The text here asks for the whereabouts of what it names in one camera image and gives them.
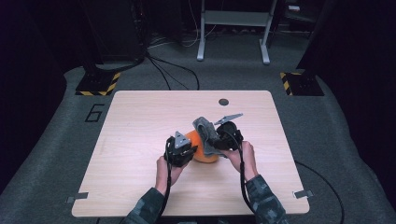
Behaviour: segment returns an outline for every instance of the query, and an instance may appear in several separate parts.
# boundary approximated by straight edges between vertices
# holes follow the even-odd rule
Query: camouflage jacket
[[[288,224],[286,212],[279,199],[270,190],[261,175],[257,175],[246,183],[250,206],[255,211],[258,224]],[[137,202],[135,208],[124,219],[123,223],[153,224],[163,205],[163,195],[151,188]]]

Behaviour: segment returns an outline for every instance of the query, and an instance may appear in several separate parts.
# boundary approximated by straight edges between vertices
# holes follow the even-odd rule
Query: orange ball
[[[219,158],[219,155],[211,155],[211,156],[206,156],[204,154],[204,143],[201,141],[201,137],[198,134],[197,131],[191,131],[187,134],[185,134],[187,138],[190,139],[191,145],[198,146],[197,151],[194,153],[194,159],[200,162],[214,162]]]

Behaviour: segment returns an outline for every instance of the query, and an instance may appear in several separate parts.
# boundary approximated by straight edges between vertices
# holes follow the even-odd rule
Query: metal bracket
[[[314,193],[310,189],[293,192],[293,194],[296,197],[296,199],[303,198],[303,197],[310,198],[310,197],[314,196]]]
[[[178,131],[175,132],[175,148],[184,147],[189,143],[191,143],[190,139],[188,139],[184,134]]]
[[[232,120],[232,119],[239,118],[239,117],[241,117],[242,115],[244,115],[244,114],[240,113],[240,114],[235,114],[235,115],[224,116],[224,118],[223,118],[223,119],[220,119],[219,121],[217,121],[217,122],[215,123],[215,125],[223,124],[223,123],[228,122],[228,121],[230,121],[230,120]]]
[[[67,197],[66,200],[64,201],[65,203],[73,203],[75,200],[78,199],[87,199],[88,198],[88,192],[83,192],[83,193],[77,193],[73,197]]]

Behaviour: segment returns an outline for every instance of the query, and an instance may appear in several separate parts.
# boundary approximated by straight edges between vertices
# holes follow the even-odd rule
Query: shelf leg
[[[272,19],[274,17],[276,1],[277,0],[273,0],[273,3],[271,5],[271,9],[270,9],[270,12],[269,12],[269,15],[268,15],[267,24],[265,26],[264,36],[262,37],[262,39],[260,39],[260,48],[262,50],[262,62],[264,64],[266,64],[266,65],[270,64],[270,57],[268,55],[268,49],[267,49],[267,45],[266,44],[267,44],[268,34],[270,33]]]
[[[204,60],[205,53],[205,0],[202,0],[201,5],[201,39],[199,41],[197,61]]]

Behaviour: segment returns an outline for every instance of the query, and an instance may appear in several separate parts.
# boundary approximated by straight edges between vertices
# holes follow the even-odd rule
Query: table top
[[[220,105],[227,99],[228,105]],[[269,91],[118,91],[106,115],[76,200],[75,217],[125,217],[154,187],[156,160],[175,131],[188,133],[204,117],[216,122],[243,113],[233,122],[255,148],[259,173],[288,214],[308,212],[290,147]],[[192,160],[171,188],[163,216],[251,214],[231,163]]]

